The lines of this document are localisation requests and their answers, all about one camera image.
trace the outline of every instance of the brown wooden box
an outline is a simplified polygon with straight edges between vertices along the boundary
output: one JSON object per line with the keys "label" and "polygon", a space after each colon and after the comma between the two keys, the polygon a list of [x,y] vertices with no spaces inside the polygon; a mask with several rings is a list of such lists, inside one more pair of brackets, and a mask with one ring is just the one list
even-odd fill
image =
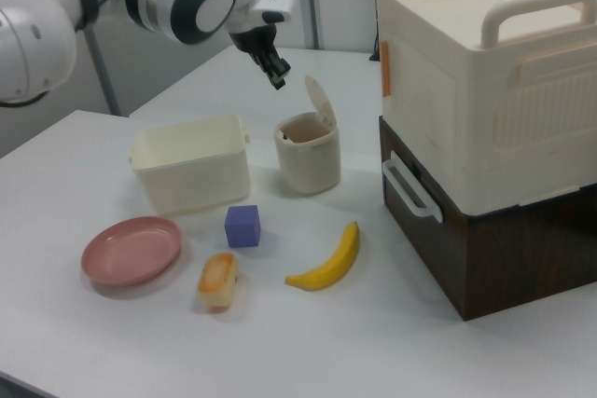
{"label": "brown wooden box", "polygon": [[597,281],[597,185],[466,216],[382,117],[380,132],[382,162],[397,153],[444,221],[413,215],[384,176],[385,204],[464,320]]}

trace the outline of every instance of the cup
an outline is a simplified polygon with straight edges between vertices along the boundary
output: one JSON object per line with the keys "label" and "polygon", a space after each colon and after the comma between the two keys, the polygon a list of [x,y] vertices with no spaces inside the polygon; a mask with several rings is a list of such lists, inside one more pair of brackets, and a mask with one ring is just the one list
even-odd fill
{"label": "cup", "polygon": [[305,85],[317,112],[279,123],[274,141],[285,182],[301,195],[313,195],[340,180],[340,133],[323,88],[311,76]]}

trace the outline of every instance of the blue block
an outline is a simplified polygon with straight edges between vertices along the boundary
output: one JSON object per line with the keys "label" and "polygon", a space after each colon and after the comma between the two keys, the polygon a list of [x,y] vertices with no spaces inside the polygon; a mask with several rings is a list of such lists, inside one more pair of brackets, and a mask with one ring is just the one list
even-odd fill
{"label": "blue block", "polygon": [[256,205],[229,207],[224,223],[229,247],[255,247],[259,245],[261,223]]}

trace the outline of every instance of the toy bread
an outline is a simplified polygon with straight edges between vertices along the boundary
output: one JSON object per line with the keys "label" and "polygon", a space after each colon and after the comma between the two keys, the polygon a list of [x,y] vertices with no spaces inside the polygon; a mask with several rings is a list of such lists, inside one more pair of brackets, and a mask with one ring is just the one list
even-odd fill
{"label": "toy bread", "polygon": [[239,264],[234,254],[216,254],[205,262],[197,291],[209,310],[226,309],[232,303],[239,276]]}

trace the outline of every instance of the pink plate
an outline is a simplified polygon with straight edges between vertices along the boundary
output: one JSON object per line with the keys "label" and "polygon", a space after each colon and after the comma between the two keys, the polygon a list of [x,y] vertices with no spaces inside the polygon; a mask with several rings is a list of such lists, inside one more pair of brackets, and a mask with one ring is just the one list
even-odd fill
{"label": "pink plate", "polygon": [[95,237],[81,257],[95,283],[129,286],[156,277],[180,255],[182,234],[172,221],[145,216],[122,221]]}

